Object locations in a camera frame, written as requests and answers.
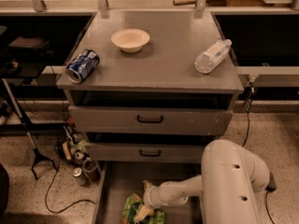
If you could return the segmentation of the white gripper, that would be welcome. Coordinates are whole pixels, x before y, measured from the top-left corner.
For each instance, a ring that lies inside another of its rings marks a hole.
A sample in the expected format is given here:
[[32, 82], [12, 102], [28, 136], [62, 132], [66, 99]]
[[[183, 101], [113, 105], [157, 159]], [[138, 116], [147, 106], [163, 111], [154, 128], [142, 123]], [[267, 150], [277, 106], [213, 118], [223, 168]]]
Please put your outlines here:
[[143, 180], [143, 200], [144, 204], [140, 204], [136, 209], [133, 217], [134, 223], [151, 223], [154, 218], [154, 210], [162, 206], [166, 206], [165, 186], [153, 186], [148, 180]]

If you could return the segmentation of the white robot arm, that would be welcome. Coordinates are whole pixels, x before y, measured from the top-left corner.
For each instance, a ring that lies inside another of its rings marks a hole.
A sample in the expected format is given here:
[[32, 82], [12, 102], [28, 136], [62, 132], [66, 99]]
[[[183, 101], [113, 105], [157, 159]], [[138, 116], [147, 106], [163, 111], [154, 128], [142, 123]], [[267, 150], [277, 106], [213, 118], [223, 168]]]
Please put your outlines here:
[[232, 141], [214, 140], [204, 149], [200, 175], [160, 186], [144, 183], [144, 203], [134, 223], [160, 207], [183, 205], [197, 196], [203, 224], [262, 224], [255, 193], [269, 182], [270, 171], [260, 157]]

